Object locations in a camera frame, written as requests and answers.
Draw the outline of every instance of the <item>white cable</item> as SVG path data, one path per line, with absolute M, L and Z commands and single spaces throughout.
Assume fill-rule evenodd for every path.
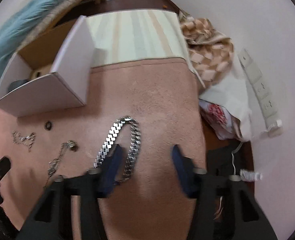
M 220 206 L 219 206 L 218 210 L 214 213 L 214 215 L 215 215 L 215 218 L 213 218 L 214 220 L 217 219 L 222 213 L 222 209 L 223 209 L 223 207 L 221 208 L 222 198 L 223 198 L 223 196 L 220 197 Z
M 233 165 L 233 168 L 234 168 L 233 175 L 236 175 L 236 173 L 237 173 L 237 170 L 236 170 L 235 165 L 234 165 L 234 154 L 237 153 L 241 149 L 242 145 L 243 145 L 243 142 L 240 142 L 239 146 L 235 150 L 233 150 L 231 152 L 231 154 L 232 154 L 232 165 Z
M 281 127 L 283 127 L 282 120 L 281 120 L 281 119 L 277 119 L 273 124 L 271 124 L 271 125 L 267 128 L 267 130 L 260 132 L 257 136 L 252 136 L 252 137 L 251 137 L 251 140 L 257 140 L 257 139 L 260 139 L 260 137 L 261 137 L 263 134 L 268 133 L 268 132 L 270 132 L 270 131 L 272 131 L 272 130 L 276 130 L 276 129 L 281 128 Z

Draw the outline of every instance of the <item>electrical outlet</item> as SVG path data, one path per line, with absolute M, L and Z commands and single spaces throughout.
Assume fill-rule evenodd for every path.
M 240 51 L 238 57 L 244 68 L 247 68 L 253 61 L 245 48 Z
M 261 70 L 254 61 L 244 70 L 252 86 L 262 77 Z
M 262 100 L 268 94 L 270 94 L 270 89 L 263 77 L 260 77 L 260 79 L 255 84 L 253 84 L 253 89 L 259 100 Z
M 277 113 L 278 109 L 272 100 L 271 94 L 260 100 L 263 116 L 265 119 Z

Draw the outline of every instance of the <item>chunky curb chain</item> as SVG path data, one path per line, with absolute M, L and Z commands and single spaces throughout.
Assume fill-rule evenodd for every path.
M 112 145 L 114 144 L 115 139 L 117 138 L 119 132 L 121 131 L 121 128 L 126 124 L 131 125 L 131 146 L 129 149 L 129 153 L 126 157 L 123 177 L 121 180 L 118 181 L 119 183 L 124 182 L 131 177 L 134 171 L 134 166 L 135 166 L 137 156 L 140 152 L 141 132 L 140 132 L 140 128 L 139 128 L 139 124 L 137 120 L 134 120 L 130 116 L 125 116 L 125 117 L 122 117 L 120 120 L 116 120 L 116 122 L 113 123 L 113 126 L 111 126 L 109 134 L 107 135 L 106 140 L 103 143 L 102 148 L 99 150 L 94 162 L 95 168 L 102 165 L 105 157 L 107 156 L 108 152 L 112 148 Z

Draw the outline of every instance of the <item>striped fabric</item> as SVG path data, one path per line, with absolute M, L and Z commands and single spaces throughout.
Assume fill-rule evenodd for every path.
M 87 18 L 95 42 L 93 67 L 154 58 L 184 58 L 194 72 L 177 15 L 164 10 L 116 11 Z

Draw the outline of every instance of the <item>wooden floor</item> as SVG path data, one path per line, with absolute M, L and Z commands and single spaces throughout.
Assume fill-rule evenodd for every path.
M 80 15 L 91 16 L 118 10 L 144 8 L 165 9 L 165 7 L 169 11 L 178 13 L 178 8 L 169 0 L 102 0 L 100 4 L 95 4 L 95 2 L 91 1 L 74 7 L 57 23 L 57 25 L 76 19 Z M 219 140 L 214 130 L 204 120 L 202 120 L 202 125 L 206 141 L 206 150 L 214 150 L 229 145 L 229 140 Z M 253 170 L 253 157 L 250 142 L 245 143 L 241 150 L 246 169 Z M 248 183 L 248 186 L 250 190 L 254 192 L 254 183 Z
M 80 15 L 91 16 L 99 13 L 131 9 L 164 9 L 163 5 L 167 7 L 167 10 L 177 12 L 177 9 L 167 0 L 101 0 L 101 3 L 98 5 L 93 1 L 74 7 L 59 21 L 58 25 L 76 19 Z

